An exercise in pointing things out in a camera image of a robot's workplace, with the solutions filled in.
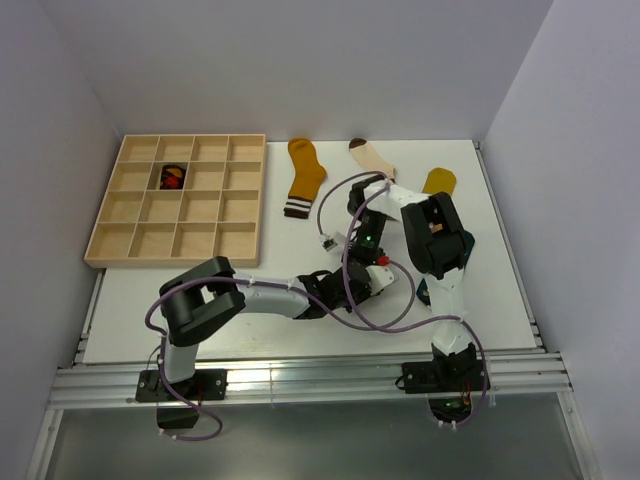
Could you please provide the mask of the yellow sock bear motif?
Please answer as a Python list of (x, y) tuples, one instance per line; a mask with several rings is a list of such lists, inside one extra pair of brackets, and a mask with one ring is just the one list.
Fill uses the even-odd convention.
[(455, 174), (444, 168), (432, 169), (423, 186), (422, 192), (434, 195), (437, 193), (447, 193), (452, 196), (457, 184), (457, 178)]

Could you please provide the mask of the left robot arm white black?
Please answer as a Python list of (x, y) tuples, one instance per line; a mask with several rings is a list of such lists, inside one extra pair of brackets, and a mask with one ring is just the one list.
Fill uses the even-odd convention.
[(172, 399), (190, 395), (200, 343), (238, 314), (320, 319), (341, 308), (351, 309), (347, 288), (360, 304), (393, 281), (387, 268), (359, 261), (347, 263), (346, 277), (337, 270), (275, 280), (238, 273), (225, 257), (207, 260), (159, 290), (161, 314), (168, 327), (167, 341), (161, 348), (164, 370), (159, 388)]

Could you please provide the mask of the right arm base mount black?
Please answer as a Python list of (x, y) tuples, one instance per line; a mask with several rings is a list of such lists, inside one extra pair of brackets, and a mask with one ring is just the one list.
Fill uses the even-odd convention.
[(474, 411), (472, 396), (487, 394), (491, 387), (480, 360), (452, 370), (436, 360), (405, 362), (394, 385), (405, 394), (427, 395), (431, 414), (448, 424), (467, 420)]

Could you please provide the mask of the dark green sock bear motif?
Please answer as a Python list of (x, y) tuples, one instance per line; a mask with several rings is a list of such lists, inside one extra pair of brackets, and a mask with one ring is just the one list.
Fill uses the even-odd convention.
[[(467, 230), (464, 231), (464, 238), (465, 238), (465, 242), (466, 242), (466, 248), (465, 248), (465, 253), (464, 253), (464, 263), (463, 266), (466, 267), (470, 256), (471, 256), (471, 252), (475, 246), (475, 237), (473, 236), (473, 234)], [(416, 289), (416, 297), (417, 299), (422, 302), (424, 305), (426, 306), (430, 306), (431, 305), (431, 300), (430, 300), (430, 293), (429, 293), (429, 289), (427, 286), (427, 282), (426, 279), (423, 278), (417, 289)]]

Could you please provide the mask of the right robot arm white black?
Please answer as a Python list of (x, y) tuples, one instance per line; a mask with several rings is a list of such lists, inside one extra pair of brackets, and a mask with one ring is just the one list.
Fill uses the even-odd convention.
[(350, 279), (348, 266), (355, 261), (378, 262), (386, 221), (398, 221), (437, 322), (432, 339), (434, 381), (446, 390), (457, 388), (476, 362), (478, 342), (464, 321), (462, 283), (469, 242), (451, 196), (412, 192), (377, 174), (351, 186), (347, 210), (352, 224), (342, 255), (343, 279)]

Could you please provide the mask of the black red yellow argyle sock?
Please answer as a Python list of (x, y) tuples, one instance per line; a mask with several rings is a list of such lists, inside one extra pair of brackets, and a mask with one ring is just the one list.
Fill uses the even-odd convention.
[(186, 177), (186, 169), (176, 164), (166, 164), (161, 167), (159, 189), (182, 190)]

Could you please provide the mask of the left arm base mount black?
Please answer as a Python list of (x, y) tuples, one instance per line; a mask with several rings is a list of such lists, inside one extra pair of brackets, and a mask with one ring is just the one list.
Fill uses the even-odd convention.
[[(227, 371), (224, 369), (196, 370), (186, 380), (172, 383), (171, 387), (181, 397), (203, 406), (205, 401), (221, 401), (225, 398)], [(178, 399), (163, 383), (157, 370), (143, 370), (138, 379), (135, 394), (136, 403), (167, 403)], [(159, 428), (170, 431), (186, 431), (198, 422), (200, 414), (189, 406), (180, 408), (158, 407), (156, 423)]]

